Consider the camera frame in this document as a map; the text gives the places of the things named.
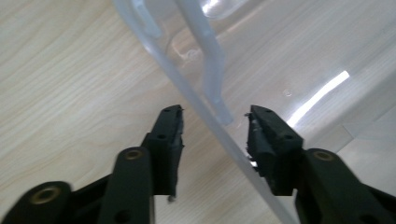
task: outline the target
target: transparent plastic bin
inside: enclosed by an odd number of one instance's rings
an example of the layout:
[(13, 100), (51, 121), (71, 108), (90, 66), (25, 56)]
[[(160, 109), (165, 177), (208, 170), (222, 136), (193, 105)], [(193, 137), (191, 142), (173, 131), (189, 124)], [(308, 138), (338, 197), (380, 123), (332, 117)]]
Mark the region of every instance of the transparent plastic bin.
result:
[(298, 222), (292, 199), (274, 197), (246, 158), (250, 105), (396, 195), (396, 1), (114, 3), (282, 222)]

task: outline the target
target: black plastic part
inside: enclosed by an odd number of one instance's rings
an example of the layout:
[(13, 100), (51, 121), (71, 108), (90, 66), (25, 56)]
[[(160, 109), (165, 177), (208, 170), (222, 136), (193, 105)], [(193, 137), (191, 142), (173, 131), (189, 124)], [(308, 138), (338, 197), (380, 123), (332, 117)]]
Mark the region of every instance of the black plastic part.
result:
[(382, 206), (388, 210), (393, 220), (396, 223), (396, 197), (387, 194), (379, 189), (366, 186), (368, 190), (375, 196), (375, 198), (382, 204)]
[(71, 223), (88, 224), (97, 222), (109, 177), (110, 175), (107, 175), (73, 192), (70, 202), (74, 211)]
[(320, 223), (321, 213), (311, 191), (308, 190), (305, 193), (298, 191), (294, 204), (301, 224)]
[(70, 218), (70, 186), (64, 182), (47, 182), (27, 191), (12, 207), (4, 224), (63, 224)]
[(248, 118), (248, 154), (257, 162), (259, 174), (265, 177), (273, 194), (290, 196), (303, 138), (268, 108), (252, 105)]
[[(144, 139), (144, 147), (123, 150), (112, 175), (75, 192), (71, 192), (70, 186), (64, 182), (49, 182), (34, 187), (17, 201), (2, 223), (152, 223), (152, 196), (176, 197), (177, 168), (184, 147), (182, 132), (181, 106), (163, 109), (151, 133)], [(34, 195), (49, 187), (56, 190), (39, 193), (35, 197), (38, 204), (31, 203)], [(42, 203), (51, 193), (55, 193), (56, 197)]]
[(151, 155), (155, 195), (177, 195), (177, 168), (184, 147), (182, 133), (182, 108), (173, 105), (162, 110), (151, 133), (146, 135), (142, 143), (142, 147), (148, 148)]
[(309, 149), (304, 152), (301, 171), (318, 204), (319, 223), (394, 223), (375, 196), (336, 154)]
[(153, 222), (149, 151), (143, 147), (123, 150), (108, 180), (99, 224)]

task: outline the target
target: wooden table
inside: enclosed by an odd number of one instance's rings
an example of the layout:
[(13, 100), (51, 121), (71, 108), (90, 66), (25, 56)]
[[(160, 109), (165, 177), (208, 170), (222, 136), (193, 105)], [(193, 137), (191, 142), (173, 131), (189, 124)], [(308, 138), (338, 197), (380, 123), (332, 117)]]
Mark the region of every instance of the wooden table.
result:
[(109, 174), (181, 104), (178, 200), (157, 197), (157, 223), (278, 223), (111, 1), (3, 0), (0, 52), (1, 217), (40, 183), (79, 189)]

